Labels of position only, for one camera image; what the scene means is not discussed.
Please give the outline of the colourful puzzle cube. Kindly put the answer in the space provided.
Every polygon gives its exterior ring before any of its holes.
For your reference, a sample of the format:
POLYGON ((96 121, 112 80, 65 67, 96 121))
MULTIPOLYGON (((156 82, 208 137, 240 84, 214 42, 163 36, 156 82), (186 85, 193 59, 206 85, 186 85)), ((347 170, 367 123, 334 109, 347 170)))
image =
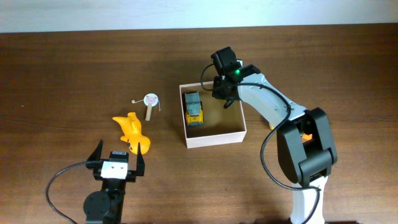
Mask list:
POLYGON ((301 135, 301 138, 302 138, 302 141, 303 141, 303 142, 305 142, 305 141, 310 141, 310 140, 312 140, 312 138, 313 138, 313 134, 302 134, 302 135, 301 135))

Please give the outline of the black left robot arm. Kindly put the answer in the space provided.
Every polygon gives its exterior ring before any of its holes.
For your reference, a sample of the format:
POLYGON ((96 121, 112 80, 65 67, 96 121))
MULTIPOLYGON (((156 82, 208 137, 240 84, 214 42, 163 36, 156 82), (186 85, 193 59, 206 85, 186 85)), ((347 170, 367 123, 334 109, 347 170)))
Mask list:
POLYGON ((83 211, 86 223, 121 223, 126 184, 135 182, 145 171, 145 162, 141 149, 137 148, 136 169, 129 169, 129 154, 112 151, 108 159, 102 159, 103 141, 86 160, 87 169, 93 171, 95 180, 102 181, 101 190, 86 197, 83 211))

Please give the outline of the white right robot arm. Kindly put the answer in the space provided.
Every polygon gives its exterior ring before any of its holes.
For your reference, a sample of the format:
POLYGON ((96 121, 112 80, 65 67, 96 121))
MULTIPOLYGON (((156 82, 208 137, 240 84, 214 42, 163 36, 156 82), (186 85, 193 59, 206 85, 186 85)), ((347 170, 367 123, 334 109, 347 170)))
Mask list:
POLYGON ((338 160, 328 116, 321 108, 308 110, 279 90, 253 65, 217 65, 212 95, 226 100, 225 107, 239 100, 252 106, 273 127, 260 149, 266 174, 277 185, 292 191, 291 223, 324 223, 323 191, 338 160), (277 180, 265 162, 265 148, 271 137, 277 138, 280 169, 291 182, 277 180))

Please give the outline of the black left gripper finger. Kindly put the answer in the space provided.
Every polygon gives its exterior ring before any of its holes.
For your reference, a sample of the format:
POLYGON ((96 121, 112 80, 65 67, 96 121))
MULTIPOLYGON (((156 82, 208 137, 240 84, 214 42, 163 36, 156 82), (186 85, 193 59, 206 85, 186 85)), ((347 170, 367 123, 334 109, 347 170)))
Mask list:
POLYGON ((103 140, 100 139, 97 147, 95 150, 91 153, 91 155, 87 158, 87 161, 100 161, 101 159, 101 153, 102 153, 102 148, 103 148, 103 140))
POLYGON ((144 176, 145 172, 145 162, 141 152, 141 144, 138 143, 137 145, 137 159, 136 159, 136 169, 134 171, 134 175, 137 176, 144 176))

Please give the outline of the yellow grey toy truck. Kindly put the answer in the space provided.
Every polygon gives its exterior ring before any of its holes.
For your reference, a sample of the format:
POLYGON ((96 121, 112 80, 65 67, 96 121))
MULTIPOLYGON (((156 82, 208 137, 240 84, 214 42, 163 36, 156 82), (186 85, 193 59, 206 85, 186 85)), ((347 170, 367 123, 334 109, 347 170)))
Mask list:
POLYGON ((201 126, 204 124, 203 108, 198 91, 184 93, 185 119, 187 126, 201 126))

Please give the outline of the pink cardboard box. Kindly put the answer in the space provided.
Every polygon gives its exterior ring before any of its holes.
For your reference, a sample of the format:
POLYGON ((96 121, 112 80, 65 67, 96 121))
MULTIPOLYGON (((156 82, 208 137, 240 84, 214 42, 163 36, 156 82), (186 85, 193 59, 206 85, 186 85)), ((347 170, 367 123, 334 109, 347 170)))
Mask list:
POLYGON ((225 101, 212 97, 212 92, 202 89, 200 83, 179 86, 182 113, 185 112, 185 94, 198 92, 203 106, 204 124, 188 126, 182 116, 187 148, 215 146, 242 142, 246 133, 246 122, 242 103, 234 102, 224 108, 225 101))

